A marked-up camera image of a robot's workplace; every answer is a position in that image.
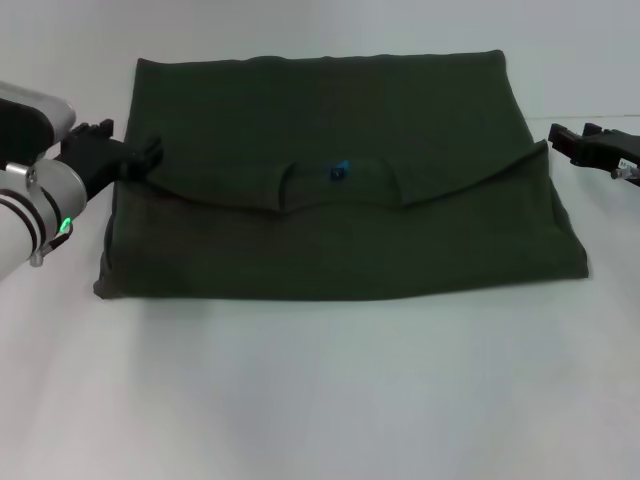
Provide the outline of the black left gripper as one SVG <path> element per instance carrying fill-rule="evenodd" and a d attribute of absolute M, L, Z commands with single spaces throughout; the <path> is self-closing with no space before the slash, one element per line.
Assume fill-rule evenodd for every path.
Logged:
<path fill-rule="evenodd" d="M 61 145 L 56 160 L 70 167 L 80 178 L 88 198 L 94 198 L 121 176 L 124 180 L 142 180 L 163 159 L 160 138 L 151 138 L 140 151 L 113 140 L 114 121 L 81 123 L 73 137 Z"/>

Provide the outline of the dark green printed t-shirt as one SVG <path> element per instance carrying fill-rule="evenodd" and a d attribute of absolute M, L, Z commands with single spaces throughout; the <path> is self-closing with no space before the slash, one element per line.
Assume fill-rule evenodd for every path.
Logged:
<path fill-rule="evenodd" d="M 499 51 L 136 65 L 104 299 L 388 300 L 583 279 Z"/>

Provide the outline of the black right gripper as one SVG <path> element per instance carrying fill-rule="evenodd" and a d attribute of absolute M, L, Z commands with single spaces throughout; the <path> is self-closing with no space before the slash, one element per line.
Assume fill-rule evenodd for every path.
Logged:
<path fill-rule="evenodd" d="M 564 156 L 577 157 L 574 165 L 578 167 L 609 174 L 618 168 L 640 168 L 640 135 L 586 123 L 581 136 L 560 124 L 552 124 L 548 142 Z"/>

